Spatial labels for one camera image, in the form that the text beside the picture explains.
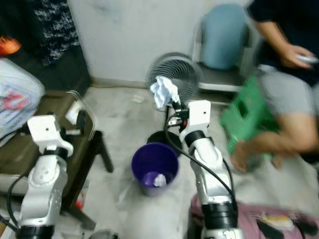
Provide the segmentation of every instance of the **pink blanket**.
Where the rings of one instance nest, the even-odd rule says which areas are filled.
[[[195,223],[203,224],[203,212],[197,195],[190,212]],[[319,218],[294,210],[238,203],[238,227],[245,239],[319,239]]]

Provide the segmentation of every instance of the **small white object on floor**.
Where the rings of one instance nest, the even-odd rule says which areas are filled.
[[[163,174],[159,174],[155,179],[154,179],[154,186],[155,187],[162,187],[167,184],[166,178]]]
[[[160,109],[171,100],[179,102],[178,88],[171,80],[164,76],[156,76],[157,82],[151,85],[151,92],[154,94],[156,106]]]
[[[73,125],[76,125],[76,121],[78,119],[78,115],[80,110],[83,109],[83,105],[80,101],[76,101],[73,103],[71,109],[66,114],[66,119]]]
[[[138,95],[133,95],[132,101],[138,104],[141,104],[144,101],[144,97],[138,96]]]

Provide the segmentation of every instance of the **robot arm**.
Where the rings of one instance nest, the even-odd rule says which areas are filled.
[[[32,117],[27,125],[41,156],[28,176],[16,237],[51,238],[67,183],[66,159],[72,155],[73,146],[61,136],[54,115]]]
[[[220,151],[207,136],[210,107],[209,101],[190,102],[186,119],[178,119],[183,125],[179,137],[187,144],[190,156],[215,174],[212,175],[198,163],[191,162],[196,175],[198,198],[205,216],[202,238],[243,239],[242,231],[237,228],[237,205],[234,205],[236,202],[225,187],[231,188],[228,171],[223,168]]]

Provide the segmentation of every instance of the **black cable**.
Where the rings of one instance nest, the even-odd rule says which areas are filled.
[[[231,191],[233,192],[234,196],[236,197],[233,174],[231,173],[230,167],[229,167],[229,165],[228,165],[228,163],[226,162],[225,159],[223,159],[223,163],[224,163],[224,165],[225,165],[225,167],[227,169],[228,175],[229,175]]]
[[[16,232],[17,228],[12,225],[8,220],[6,220],[3,216],[0,215],[0,221],[5,224],[7,227],[11,228],[14,232]]]
[[[13,215],[13,210],[12,210],[12,204],[11,204],[11,197],[12,197],[12,190],[13,187],[16,185],[16,183],[21,179],[25,177],[25,175],[21,175],[19,176],[9,187],[8,189],[8,193],[6,196],[6,207],[9,213],[10,218],[12,219],[13,223],[18,226],[18,221],[15,219],[14,215]]]
[[[0,138],[0,143],[1,143],[1,141],[4,140],[6,137],[8,137],[9,135],[14,134],[14,133],[17,133],[17,130],[5,134],[3,137]]]
[[[228,191],[231,199],[232,199],[232,202],[233,202],[233,207],[234,209],[237,211],[237,202],[236,202],[236,198],[235,198],[235,194],[234,192],[223,182],[223,180],[220,179],[220,177],[217,176],[216,173],[214,173],[212,170],[210,170],[206,165],[202,164],[201,162],[199,162],[197,159],[195,159],[194,157],[192,157],[191,155],[189,155],[188,153],[186,153],[185,151],[183,151],[181,148],[179,148],[178,146],[176,146],[174,144],[174,142],[171,140],[169,134],[168,134],[168,122],[173,118],[175,117],[176,115],[173,114],[171,116],[169,116],[167,118],[167,121],[165,123],[165,126],[164,126],[164,131],[165,131],[165,135],[166,135],[166,138],[168,140],[168,142],[171,144],[171,146],[173,146],[179,153],[185,155],[186,157],[188,157],[191,161],[193,161],[194,163],[196,163],[198,166],[204,168],[207,172],[209,172],[211,175],[213,175],[224,187],[225,189]]]

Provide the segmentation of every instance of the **red object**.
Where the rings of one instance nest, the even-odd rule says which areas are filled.
[[[84,207],[84,204],[80,201],[76,201],[75,202],[75,207],[77,207],[78,209],[82,210]]]
[[[0,37],[0,56],[7,56],[17,52],[21,44],[13,38]]]

